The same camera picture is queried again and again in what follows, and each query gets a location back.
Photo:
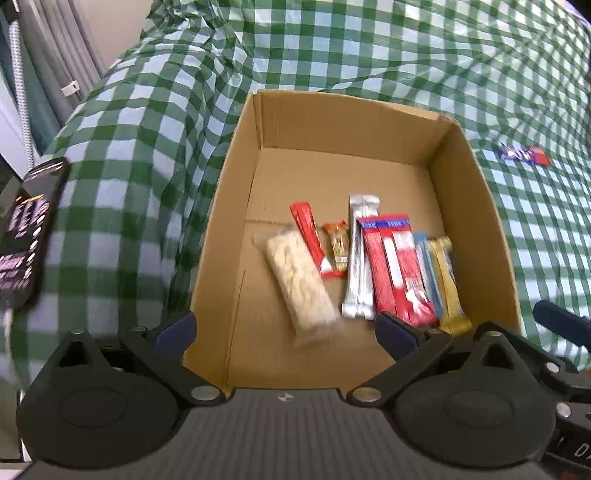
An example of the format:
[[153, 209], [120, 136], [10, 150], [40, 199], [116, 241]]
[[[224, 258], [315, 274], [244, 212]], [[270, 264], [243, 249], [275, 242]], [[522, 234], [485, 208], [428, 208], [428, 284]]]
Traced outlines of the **red white snack packet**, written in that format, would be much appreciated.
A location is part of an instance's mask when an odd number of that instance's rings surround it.
[[380, 215], [358, 220], [369, 256], [378, 313], [387, 312], [413, 326], [436, 323], [407, 215]]

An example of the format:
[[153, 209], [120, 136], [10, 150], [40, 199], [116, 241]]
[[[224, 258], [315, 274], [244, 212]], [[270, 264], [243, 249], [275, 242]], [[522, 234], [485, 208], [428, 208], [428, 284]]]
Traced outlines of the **silver snack packet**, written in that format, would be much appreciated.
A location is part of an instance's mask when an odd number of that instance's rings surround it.
[[375, 195], [352, 195], [349, 198], [349, 266], [342, 316], [374, 320], [374, 287], [370, 264], [366, 259], [363, 231], [359, 221], [379, 214], [380, 199]]

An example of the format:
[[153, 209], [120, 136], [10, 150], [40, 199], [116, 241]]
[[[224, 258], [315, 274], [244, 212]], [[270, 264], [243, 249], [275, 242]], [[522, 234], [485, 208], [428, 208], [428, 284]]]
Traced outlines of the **light blue snack stick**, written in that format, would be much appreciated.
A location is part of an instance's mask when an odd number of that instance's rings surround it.
[[427, 297], [433, 307], [435, 315], [438, 318], [441, 318], [444, 315], [444, 308], [438, 281], [431, 260], [428, 238], [425, 233], [418, 232], [414, 234], [414, 241]]

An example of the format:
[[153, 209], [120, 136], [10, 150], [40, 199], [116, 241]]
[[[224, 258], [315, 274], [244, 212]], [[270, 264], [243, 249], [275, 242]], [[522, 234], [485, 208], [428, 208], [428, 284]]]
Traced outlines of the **red thin snack stick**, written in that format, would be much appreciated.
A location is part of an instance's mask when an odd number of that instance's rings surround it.
[[322, 248], [320, 236], [318, 236], [317, 227], [315, 227], [311, 205], [308, 202], [292, 203], [290, 205], [290, 213], [293, 215], [294, 222], [297, 224], [297, 228], [304, 238], [304, 243], [308, 247], [308, 251], [314, 260], [315, 266], [318, 268], [318, 272], [322, 278], [329, 278], [334, 270], [332, 270], [332, 265]]

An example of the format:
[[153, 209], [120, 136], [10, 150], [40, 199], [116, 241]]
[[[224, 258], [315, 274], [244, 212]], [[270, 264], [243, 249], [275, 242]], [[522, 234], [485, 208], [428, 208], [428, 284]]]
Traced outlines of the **yellow snack bar packet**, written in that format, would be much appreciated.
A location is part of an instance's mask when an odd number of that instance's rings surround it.
[[461, 306], [452, 263], [452, 242], [448, 237], [440, 237], [429, 240], [428, 247], [443, 306], [440, 329], [455, 337], [467, 334], [473, 326]]

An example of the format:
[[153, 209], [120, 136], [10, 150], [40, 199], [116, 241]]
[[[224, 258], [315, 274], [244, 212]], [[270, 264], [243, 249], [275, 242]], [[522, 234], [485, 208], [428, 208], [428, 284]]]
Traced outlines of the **white rice cracker packet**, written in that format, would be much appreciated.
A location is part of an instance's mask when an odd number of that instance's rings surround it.
[[294, 345], [328, 340], [344, 330], [342, 316], [300, 231], [259, 234], [253, 237], [252, 243], [266, 258], [283, 295], [294, 328]]

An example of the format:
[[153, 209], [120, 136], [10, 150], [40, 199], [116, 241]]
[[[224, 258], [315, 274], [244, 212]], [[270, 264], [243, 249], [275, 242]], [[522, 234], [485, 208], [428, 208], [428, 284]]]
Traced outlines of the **small orange red candy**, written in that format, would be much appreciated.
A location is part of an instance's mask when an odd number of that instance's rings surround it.
[[332, 246], [332, 258], [335, 271], [346, 272], [349, 266], [349, 227], [346, 221], [325, 223], [325, 233], [329, 236]]

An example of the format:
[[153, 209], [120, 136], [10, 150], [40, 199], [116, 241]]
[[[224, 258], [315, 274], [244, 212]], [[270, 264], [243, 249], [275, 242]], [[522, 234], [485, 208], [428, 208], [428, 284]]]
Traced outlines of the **red flat snack packet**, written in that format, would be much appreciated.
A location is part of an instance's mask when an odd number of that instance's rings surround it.
[[532, 158], [532, 163], [538, 166], [550, 166], [551, 160], [545, 151], [539, 147], [529, 147], [528, 151]]

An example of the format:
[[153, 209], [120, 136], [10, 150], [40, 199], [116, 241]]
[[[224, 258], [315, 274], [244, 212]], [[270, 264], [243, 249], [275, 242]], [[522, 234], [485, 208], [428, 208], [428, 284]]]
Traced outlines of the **black smartphone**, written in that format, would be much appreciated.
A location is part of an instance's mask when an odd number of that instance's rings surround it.
[[70, 162], [48, 160], [24, 177], [1, 236], [1, 308], [19, 309], [35, 295], [48, 237]]

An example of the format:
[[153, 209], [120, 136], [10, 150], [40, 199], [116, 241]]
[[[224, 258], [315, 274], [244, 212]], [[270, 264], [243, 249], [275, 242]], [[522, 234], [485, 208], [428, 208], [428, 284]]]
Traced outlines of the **purple snack packet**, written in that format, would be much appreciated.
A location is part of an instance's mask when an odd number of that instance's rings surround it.
[[535, 156], [529, 148], [500, 145], [497, 150], [501, 161], [516, 161], [533, 165]]

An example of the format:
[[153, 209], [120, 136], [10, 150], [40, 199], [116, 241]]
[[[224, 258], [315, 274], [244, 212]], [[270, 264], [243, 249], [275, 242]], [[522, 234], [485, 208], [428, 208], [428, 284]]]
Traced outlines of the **green white checkered cloth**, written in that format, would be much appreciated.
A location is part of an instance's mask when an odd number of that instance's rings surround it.
[[[259, 89], [348, 94], [462, 126], [505, 229], [526, 336], [552, 300], [590, 311], [590, 27], [557, 1], [156, 1], [139, 42], [45, 154], [71, 171], [37, 300], [1, 324], [1, 378], [30, 385], [63, 336], [186, 308], [226, 151]], [[539, 147], [550, 166], [501, 161]]]

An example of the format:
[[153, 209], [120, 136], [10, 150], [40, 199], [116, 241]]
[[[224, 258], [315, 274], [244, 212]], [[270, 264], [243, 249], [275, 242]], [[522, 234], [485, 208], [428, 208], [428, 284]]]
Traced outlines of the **grey curtain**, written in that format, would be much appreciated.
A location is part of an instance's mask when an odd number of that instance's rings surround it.
[[[43, 153], [105, 72], [77, 1], [17, 1], [35, 153]], [[15, 103], [9, 28], [1, 9], [1, 78]]]

